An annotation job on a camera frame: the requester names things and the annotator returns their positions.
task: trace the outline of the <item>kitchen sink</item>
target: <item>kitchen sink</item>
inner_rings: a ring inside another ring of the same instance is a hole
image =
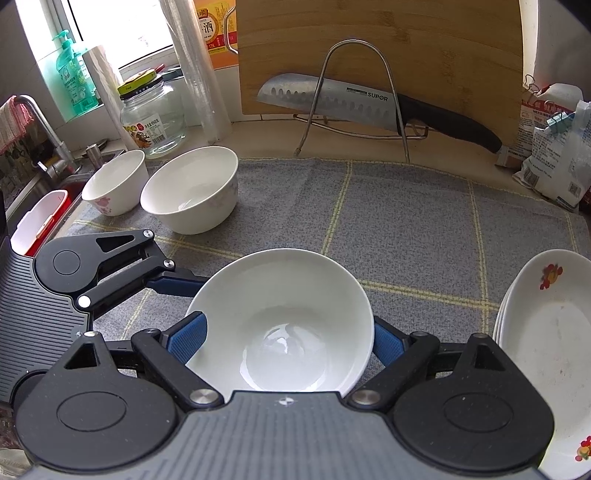
[[[103,154],[103,160],[107,162],[123,152],[124,150],[117,150],[105,153]],[[66,190],[69,197],[72,199],[72,204],[68,207],[65,214],[56,223],[54,228],[49,232],[43,244],[55,237],[67,218],[78,205],[80,205],[84,185],[86,185],[86,182],[88,182],[95,173],[94,167],[88,158],[83,158],[80,161],[77,161],[77,163],[80,165],[78,171],[74,175],[69,175],[61,179],[57,184],[43,171],[40,171],[33,177],[6,210],[8,235],[12,235],[15,232],[19,222],[25,214],[47,193],[52,190]]]

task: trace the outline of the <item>gray mat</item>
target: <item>gray mat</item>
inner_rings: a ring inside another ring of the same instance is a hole
[[[150,162],[153,172],[161,163]],[[177,265],[210,276],[262,249],[305,248],[333,258],[365,288],[374,313],[403,332],[443,342],[492,334],[521,267],[564,248],[591,258],[584,219],[541,199],[404,164],[242,160],[238,204],[201,235],[171,232],[139,206],[116,218],[88,206],[69,235],[150,228]],[[97,321],[107,340],[180,320],[190,299],[144,290]],[[364,378],[382,368],[372,356]]]

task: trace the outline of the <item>soap dispenser bottle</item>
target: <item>soap dispenser bottle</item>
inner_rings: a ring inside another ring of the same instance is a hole
[[[67,38],[68,33],[68,30],[63,30],[54,38],[54,40],[60,39],[62,48],[56,61],[56,69],[68,91],[74,113],[80,115],[97,106],[99,101],[95,95],[95,84],[92,82],[82,59],[84,51],[73,47],[74,41]]]

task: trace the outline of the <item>floral pattern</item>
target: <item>floral pattern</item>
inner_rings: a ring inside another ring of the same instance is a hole
[[[558,277],[562,275],[563,269],[558,264],[550,264],[542,270],[544,276],[542,276],[540,290],[550,288],[552,283],[558,280]]]
[[[586,440],[581,442],[581,446],[577,448],[577,455],[574,459],[577,462],[582,462],[583,460],[589,460],[589,452],[591,450],[591,435],[587,437]]]
[[[95,205],[98,207],[101,213],[109,214],[111,213],[111,209],[109,208],[109,202],[111,201],[108,197],[102,197],[98,200],[95,200]]]

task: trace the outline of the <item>wooden cutting board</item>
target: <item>wooden cutting board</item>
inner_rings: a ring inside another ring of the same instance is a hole
[[[516,136],[523,47],[519,0],[236,0],[242,110],[289,113],[256,101],[280,73],[318,76],[347,38],[378,47],[399,93],[471,117],[505,145]],[[389,90],[379,57],[344,46],[327,78]]]

